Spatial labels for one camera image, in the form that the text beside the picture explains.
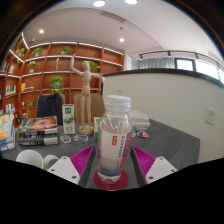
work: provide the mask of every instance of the gray table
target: gray table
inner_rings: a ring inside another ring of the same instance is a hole
[[[161,124],[157,121],[150,119],[150,128],[147,130],[149,138],[134,137],[131,140],[131,145],[135,145],[154,157],[163,156],[165,157],[176,169],[180,170],[190,165],[197,164],[199,150],[200,150],[200,139],[181,132],[177,129],[171,128],[167,125]],[[78,127],[76,124],[76,134],[78,134]],[[59,127],[59,136],[63,135],[63,127]],[[2,152],[2,158],[8,160],[16,160],[17,155],[27,149],[32,149],[41,154],[44,158],[47,155],[55,155],[58,158],[62,156],[71,157],[77,152],[87,148],[90,145],[96,145],[97,141],[94,140],[93,134],[88,136],[88,142],[81,143],[75,142],[74,136],[71,137],[71,142],[64,144],[59,142],[58,145],[51,146],[20,146],[17,142],[16,136],[16,148],[13,150],[7,150]],[[93,180],[94,174],[97,171],[97,156],[95,156],[92,168],[89,176],[89,180],[86,188],[99,189]],[[138,183],[135,175],[134,165],[128,153],[124,171],[129,177],[129,181],[125,189],[138,188]]]

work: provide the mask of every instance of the potted plant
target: potted plant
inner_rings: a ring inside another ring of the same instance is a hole
[[[69,54],[71,51],[71,48],[68,46],[63,46],[61,49],[61,55]]]
[[[24,56],[24,51],[25,51],[25,48],[21,48],[19,51],[18,51],[18,56],[19,57],[23,57]]]
[[[39,57],[43,53],[42,47],[37,47],[32,51],[32,57]]]
[[[51,92],[53,93],[56,91],[57,93],[61,93],[64,89],[64,80],[61,76],[54,76],[50,79],[50,88]]]
[[[92,61],[88,61],[88,62],[89,62],[90,71],[93,73],[97,72],[97,69],[99,69],[100,66]]]
[[[34,66],[36,65],[35,61],[30,61],[29,64],[27,64],[27,66],[30,66],[30,73],[34,72]]]

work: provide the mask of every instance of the wooden mannequin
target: wooden mannequin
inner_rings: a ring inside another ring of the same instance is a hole
[[[75,58],[75,54],[71,58],[70,69],[73,71],[73,73],[76,73],[77,75],[82,76],[82,79],[83,79],[82,97],[81,97],[81,122],[82,122],[82,125],[79,127],[79,132],[80,132],[80,134],[83,134],[83,135],[90,135],[93,133],[93,127],[91,125],[91,111],[90,111],[91,98],[90,98],[89,82],[90,82],[91,77],[101,79],[101,82],[104,82],[105,78],[98,74],[91,73],[88,61],[83,61],[83,63],[82,63],[84,72],[80,72],[79,70],[75,69],[74,68],[74,58]],[[86,97],[86,104],[87,104],[88,125],[84,125],[85,97]]]

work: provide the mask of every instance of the ceiling light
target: ceiling light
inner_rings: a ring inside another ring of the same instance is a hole
[[[105,1],[96,1],[96,2],[94,2],[93,3],[93,5],[95,6],[95,7],[102,7],[102,6],[104,6],[105,5]]]
[[[126,3],[130,4],[130,5],[135,5],[137,4],[136,0],[125,0]]]

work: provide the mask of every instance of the wooden shelf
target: wooden shelf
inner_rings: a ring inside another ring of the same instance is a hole
[[[20,76],[16,76],[16,75],[8,75],[8,78],[20,79]]]
[[[22,102],[25,105],[28,101],[34,99],[36,103],[40,94],[52,94],[49,81],[54,76],[61,76],[64,82],[64,91],[66,103],[74,103],[74,96],[82,92],[83,78],[73,73],[70,69],[70,61],[75,54],[74,68],[83,72],[82,62],[84,60],[93,61],[101,66],[96,74],[103,75],[118,71],[123,71],[124,54],[109,48],[97,46],[91,43],[80,43],[76,41],[53,41],[27,47],[24,42],[24,35],[21,36],[14,50],[9,51],[4,61],[8,63],[6,72],[0,72],[0,89],[2,98],[0,99],[0,110],[5,111],[5,105],[14,103],[16,111],[22,118],[22,113],[27,107],[21,108]],[[69,54],[61,55],[63,46],[69,46]],[[42,47],[43,53],[39,57],[32,57],[35,48]],[[18,52],[25,48],[24,57],[19,57]],[[34,73],[30,73],[30,61],[36,61]],[[10,66],[13,66],[12,74],[8,73]],[[28,87],[34,87],[34,90],[21,92],[21,83],[26,83]],[[17,93],[5,96],[5,86],[16,85]],[[91,93],[100,92],[100,80],[92,78],[90,80]],[[31,117],[36,116],[36,106],[30,107]]]
[[[36,60],[45,59],[45,58],[46,58],[46,56],[33,57],[33,58],[29,58],[29,59],[25,60],[25,62],[36,61]]]
[[[60,73],[60,74],[68,73],[68,74],[70,74],[71,71],[50,71],[50,72],[44,72],[44,74],[56,74],[56,73]]]
[[[67,54],[65,54],[65,55],[49,55],[49,56],[47,56],[47,58],[72,58],[72,55],[67,55]]]
[[[28,107],[21,107],[20,108],[20,110],[26,110],[26,109],[28,109]]]
[[[43,47],[43,46],[46,46],[46,45],[49,45],[49,44],[50,44],[50,42],[46,42],[46,43],[42,43],[42,44],[33,45],[33,46],[30,47],[30,49],[32,49],[32,48],[36,48],[36,47]]]
[[[33,92],[40,92],[40,91],[41,91],[41,90],[30,90],[30,91],[20,92],[20,94],[33,93]]]
[[[5,96],[5,99],[12,97],[12,96],[17,96],[17,95],[18,95],[18,93],[10,94],[10,95]]]
[[[83,56],[75,56],[75,58],[88,59],[88,60],[93,60],[93,61],[101,61],[100,58],[89,58],[89,57],[83,57]]]
[[[30,73],[30,74],[27,74],[27,75],[22,75],[21,77],[28,77],[28,76],[33,76],[33,75],[41,75],[42,72],[37,72],[37,73]]]

